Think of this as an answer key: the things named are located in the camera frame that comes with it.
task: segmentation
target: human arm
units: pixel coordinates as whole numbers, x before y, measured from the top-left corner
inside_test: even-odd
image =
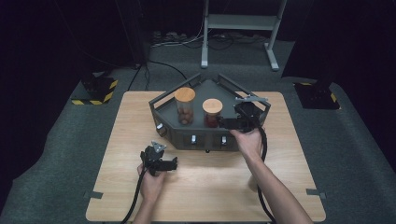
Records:
[[[143,164],[137,167],[139,175],[143,171]],[[140,204],[139,211],[134,218],[134,224],[146,224],[151,222],[152,212],[154,211],[155,204],[160,197],[163,188],[163,180],[165,179],[166,172],[158,172],[159,175],[152,176],[145,174],[143,176],[142,186],[140,193],[142,194],[143,201]]]
[[[266,198],[276,222],[312,223],[303,207],[286,186],[264,164],[261,157],[262,138],[258,129],[250,133],[231,130],[250,172]]]

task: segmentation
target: metal tray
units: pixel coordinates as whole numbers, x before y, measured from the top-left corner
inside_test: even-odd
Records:
[[[188,125],[178,122],[177,103],[173,97],[173,93],[181,87],[191,87],[195,90],[194,119],[193,123]],[[237,144],[228,130],[205,126],[202,104],[209,98],[219,99],[223,104],[221,115],[224,118],[236,118],[237,115],[233,111],[233,106],[236,104],[235,97],[241,98],[247,95],[256,96],[222,74],[219,74],[217,79],[204,79],[197,74],[148,103],[157,133],[167,138],[175,148],[201,149],[206,152],[210,150],[234,151],[238,149]],[[264,108],[264,110],[260,109],[260,122],[263,124],[271,105],[267,102],[260,102],[260,104]]]

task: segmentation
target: metal bracket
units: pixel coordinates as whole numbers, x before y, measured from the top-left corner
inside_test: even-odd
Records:
[[[236,101],[236,102],[253,102],[253,101],[260,101],[260,102],[262,102],[262,101],[268,101],[268,98],[267,98],[267,97],[261,98],[261,97],[258,97],[258,96],[248,95],[248,96],[245,97],[245,98],[238,98],[238,97],[235,97],[235,101]]]
[[[151,141],[151,144],[157,153],[164,151],[166,149],[165,145],[159,144],[157,142]]]
[[[191,144],[192,145],[197,144],[197,136],[195,134],[191,136]]]
[[[227,136],[222,136],[221,137],[221,145],[222,146],[227,146]]]

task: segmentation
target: wooden lid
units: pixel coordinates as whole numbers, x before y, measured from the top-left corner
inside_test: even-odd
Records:
[[[195,91],[189,87],[182,87],[175,91],[175,98],[183,103],[190,102],[195,97]]]
[[[202,104],[202,108],[208,114],[217,114],[222,109],[222,102],[218,99],[207,99]]]

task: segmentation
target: gray carpet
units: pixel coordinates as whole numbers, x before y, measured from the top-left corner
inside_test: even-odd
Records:
[[[342,88],[331,85],[342,109],[303,109],[292,82],[306,79],[281,78],[292,46],[276,41],[278,72],[271,71],[262,43],[210,49],[207,69],[200,67],[200,49],[183,46],[153,48],[150,59],[172,64],[187,77],[222,73],[251,91],[282,92],[318,190],[327,195],[322,200],[324,223],[395,223],[396,175]],[[164,65],[149,63],[148,70],[150,91],[166,91],[183,80]],[[89,199],[84,193],[93,189],[120,100],[135,72],[121,68],[111,73],[119,84],[106,105],[67,102],[48,135],[43,156],[14,180],[1,223],[89,223],[85,218]],[[146,88],[145,72],[143,67],[132,91]]]

